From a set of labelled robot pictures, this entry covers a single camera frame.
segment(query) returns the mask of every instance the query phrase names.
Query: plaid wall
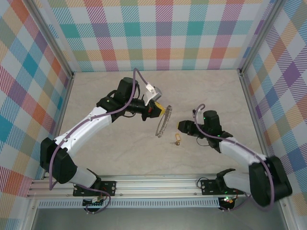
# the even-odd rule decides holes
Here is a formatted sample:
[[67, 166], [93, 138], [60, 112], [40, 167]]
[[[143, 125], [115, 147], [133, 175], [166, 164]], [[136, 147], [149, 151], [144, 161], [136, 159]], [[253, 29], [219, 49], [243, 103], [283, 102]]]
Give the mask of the plaid wall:
[[267, 17], [269, 16], [270, 12], [271, 12], [271, 9], [273, 8], [273, 5], [274, 3], [276, 2], [276, 0], [270, 0], [267, 8], [265, 9], [265, 12], [257, 26], [257, 29], [255, 30], [253, 36], [252, 36], [252, 39], [250, 40], [249, 44], [248, 44], [248, 47], [243, 55], [243, 58], [238, 66], [238, 68], [242, 68], [242, 66], [244, 65], [244, 62], [246, 60], [246, 57], [248, 56], [249, 52], [250, 52], [250, 49], [253, 47], [253, 45], [255, 44], [256, 40], [257, 40], [257, 37], [258, 37], [258, 34], [260, 32], [260, 30], [262, 29], [262, 26], [264, 25], [264, 22], [265, 20], [267, 19]]
[[35, 1], [76, 71], [237, 69], [258, 23], [254, 29], [252, 25], [261, 20], [259, 10], [269, 4], [269, 0]]
[[0, 229], [14, 230], [69, 78], [21, 0], [0, 0], [0, 31]]
[[270, 154], [293, 187], [296, 221], [307, 229], [307, 0], [289, 0], [245, 76]]

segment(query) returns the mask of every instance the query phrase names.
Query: floor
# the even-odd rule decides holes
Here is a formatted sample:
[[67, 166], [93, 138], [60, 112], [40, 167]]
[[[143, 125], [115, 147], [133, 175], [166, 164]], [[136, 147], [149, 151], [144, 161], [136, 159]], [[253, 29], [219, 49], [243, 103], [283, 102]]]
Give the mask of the floor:
[[[155, 136], [160, 118], [143, 122], [141, 115], [120, 117], [80, 149], [73, 159], [78, 166], [100, 175], [218, 173], [227, 168], [240, 169], [231, 158], [199, 146], [195, 137], [180, 133], [180, 145], [171, 144], [176, 140], [178, 122], [192, 120], [192, 109], [200, 103], [218, 112], [223, 130], [249, 148], [261, 151], [236, 70], [143, 71], [142, 75], [162, 91], [159, 103], [173, 107], [163, 136]], [[102, 97], [117, 88], [123, 77], [132, 77], [132, 72], [77, 73], [61, 133], [87, 116]], [[143, 93], [144, 84], [139, 77], [137, 80]]]

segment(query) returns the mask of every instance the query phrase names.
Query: black mounting bracket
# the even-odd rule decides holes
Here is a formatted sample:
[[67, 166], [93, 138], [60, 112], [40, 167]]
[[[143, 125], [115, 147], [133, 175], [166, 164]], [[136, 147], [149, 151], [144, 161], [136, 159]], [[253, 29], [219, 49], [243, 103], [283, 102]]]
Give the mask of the black mounting bracket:
[[[101, 181], [98, 190], [107, 192], [110, 194], [110, 196], [115, 196], [116, 181]], [[74, 185], [72, 193], [73, 196], [100, 196], [100, 194], [100, 192], [93, 192], [78, 185]]]
[[233, 188], [226, 188], [224, 193], [221, 192], [216, 180], [201, 180], [201, 194], [202, 195], [242, 195], [244, 194], [240, 190]]

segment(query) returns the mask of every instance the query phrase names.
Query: metal frame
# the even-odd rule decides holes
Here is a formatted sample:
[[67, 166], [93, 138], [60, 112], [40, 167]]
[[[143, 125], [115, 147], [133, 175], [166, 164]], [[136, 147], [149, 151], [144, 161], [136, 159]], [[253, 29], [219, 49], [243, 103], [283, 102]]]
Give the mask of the metal frame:
[[[107, 202], [96, 203], [89, 207], [105, 207]], [[85, 208], [82, 198], [76, 199], [41, 199], [38, 209]], [[178, 208], [178, 207], [220, 207], [219, 198], [122, 198], [111, 199], [107, 208]]]
[[256, 57], [257, 52], [259, 51], [263, 41], [266, 39], [267, 35], [269, 34], [277, 16], [279, 15], [279, 12], [282, 10], [286, 2], [287, 0], [276, 0], [276, 2], [274, 3], [268, 18], [265, 20], [257, 36], [255, 44], [251, 48], [248, 56], [246, 57], [245, 63], [242, 66], [241, 72], [243, 73], [243, 75], [251, 65], [254, 58]]
[[268, 8], [269, 4], [270, 4], [271, 0], [263, 0], [262, 4], [260, 5], [258, 11], [257, 11], [257, 16], [254, 18], [254, 21], [249, 29], [249, 33], [246, 35], [245, 41], [242, 44], [242, 48], [240, 51], [239, 56], [237, 57], [234, 65], [233, 65], [233, 69], [237, 69], [240, 67], [240, 63], [242, 61], [242, 58], [246, 52], [246, 49], [248, 48], [248, 45], [252, 39], [252, 37], [254, 36], [254, 32], [256, 31], [260, 21], [262, 20], [262, 16], [264, 15], [264, 13], [266, 12], [266, 9]]
[[[112, 199], [224, 197], [223, 195], [202, 195], [201, 189], [196, 186], [196, 182], [201, 177], [215, 179], [216, 174], [101, 176], [103, 181], [117, 182], [116, 193]], [[71, 183], [56, 184], [53, 190], [49, 191], [49, 179], [46, 177], [44, 180], [33, 181], [28, 198], [76, 198], [72, 196], [73, 188]]]
[[63, 123], [63, 120], [64, 120], [66, 108], [67, 108], [67, 105], [68, 105], [69, 98], [71, 96], [71, 90], [72, 90], [73, 83], [74, 83], [74, 78], [71, 78], [68, 82], [66, 96], [65, 96], [65, 99], [64, 99], [64, 103], [63, 103], [63, 106], [62, 106], [61, 113], [59, 115], [59, 121], [57, 123], [56, 129], [55, 129], [55, 132], [54, 132], [55, 137], [59, 136], [59, 133], [61, 131], [61, 127], [62, 127], [62, 123]]
[[58, 46], [57, 41], [55, 40], [52, 32], [50, 31], [48, 25], [46, 24], [44, 18], [39, 12], [39, 9], [37, 8], [36, 4], [33, 3], [32, 0], [23, 0], [24, 5], [30, 12], [31, 16], [33, 17], [34, 21], [36, 22], [40, 32], [46, 39], [47, 43], [51, 47], [53, 53], [55, 54], [56, 58], [58, 59], [60, 65], [63, 67], [63, 70], [65, 73], [70, 76], [70, 78], [73, 78], [73, 71], [71, 70], [64, 54], [62, 53], [61, 49]]
[[72, 68], [75, 71], [77, 71], [77, 72], [81, 72], [81, 68], [80, 68], [80, 66], [78, 64], [78, 61], [77, 61], [75, 55], [73, 54], [70, 45], [67, 42], [67, 39], [66, 39], [66, 37], [65, 37], [65, 35], [64, 35], [60, 25], [59, 25], [58, 20], [56, 19], [56, 16], [54, 15], [54, 13], [52, 11], [51, 6], [48, 3], [48, 0], [40, 0], [40, 3], [42, 4], [46, 14], [48, 15], [48, 18], [51, 21], [51, 23], [53, 25], [53, 28], [57, 32], [57, 34], [59, 36], [59, 39], [60, 39], [62, 45], [65, 48], [65, 51], [67, 52], [68, 56], [71, 59], [71, 66], [72, 66]]
[[[267, 145], [265, 138], [262, 134], [260, 124], [259, 124], [259, 120], [257, 119], [257, 113], [255, 111], [255, 108], [254, 108], [252, 100], [251, 100], [250, 92], [247, 89], [247, 84], [246, 84], [244, 76], [242, 76], [242, 73], [240, 72], [240, 70], [238, 70], [238, 76], [239, 76], [239, 79], [240, 79], [240, 83], [241, 83], [241, 86], [242, 86], [242, 90], [244, 92], [246, 102], [248, 104], [248, 110], [249, 110], [252, 122], [254, 124], [254, 127], [255, 127], [255, 131], [256, 131], [257, 138], [258, 138], [258, 141], [259, 141], [259, 144], [260, 144], [260, 147], [261, 147], [261, 151], [264, 155], [268, 156], [268, 145]], [[298, 230], [299, 228], [297, 227], [297, 224], [296, 224], [296, 221], [295, 221], [295, 218], [294, 218], [294, 214], [291, 210], [289, 198], [286, 197], [286, 198], [280, 200], [279, 204], [281, 206], [281, 210], [283, 212], [283, 216], [284, 216], [284, 219], [286, 221], [288, 229]]]
[[38, 205], [39, 205], [39, 200], [35, 199], [29, 200], [28, 209], [26, 210], [26, 216], [21, 226], [21, 230], [32, 229]]

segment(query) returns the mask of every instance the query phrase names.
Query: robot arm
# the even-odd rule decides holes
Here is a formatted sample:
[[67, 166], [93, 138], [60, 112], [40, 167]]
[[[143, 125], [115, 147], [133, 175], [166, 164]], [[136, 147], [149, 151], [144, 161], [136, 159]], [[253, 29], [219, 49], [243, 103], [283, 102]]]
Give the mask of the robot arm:
[[106, 113], [122, 108], [128, 102], [132, 92], [132, 84], [132, 78], [122, 79], [118, 85], [118, 89], [102, 98], [89, 115], [81, 120], [71, 130], [54, 138], [54, 140], [46, 138], [42, 141], [40, 165], [47, 172], [49, 172], [53, 152], [56, 147], [63, 142], [52, 165], [52, 176], [60, 184], [71, 182], [88, 188], [100, 189], [101, 179], [92, 171], [77, 167], [72, 160], [80, 147], [99, 130], [112, 124], [117, 118], [123, 116], [126, 112], [141, 114], [143, 121], [148, 117], [159, 117], [165, 112], [165, 109], [156, 102], [156, 100], [161, 97], [161, 92], [158, 88], [151, 86], [153, 90], [145, 93], [145, 95], [148, 95], [145, 96], [146, 101], [143, 99], [132, 99], [126, 109], [115, 114], [102, 116]]
[[267, 206], [271, 200], [271, 185], [266, 170], [259, 159], [266, 164], [272, 176], [274, 201], [292, 194], [291, 185], [278, 157], [266, 157], [258, 153], [251, 155], [247, 151], [248, 149], [243, 149], [236, 144], [237, 140], [230, 133], [222, 130], [216, 111], [199, 113], [199, 111], [193, 111], [194, 116], [197, 116], [195, 120], [203, 121], [204, 124], [198, 124], [198, 127], [208, 135], [201, 133], [193, 121], [179, 122], [178, 129], [191, 136], [206, 138], [211, 148], [231, 157], [248, 170], [248, 173], [238, 172], [235, 169], [219, 172], [215, 182], [222, 194], [227, 188], [235, 188], [251, 194], [259, 205]]

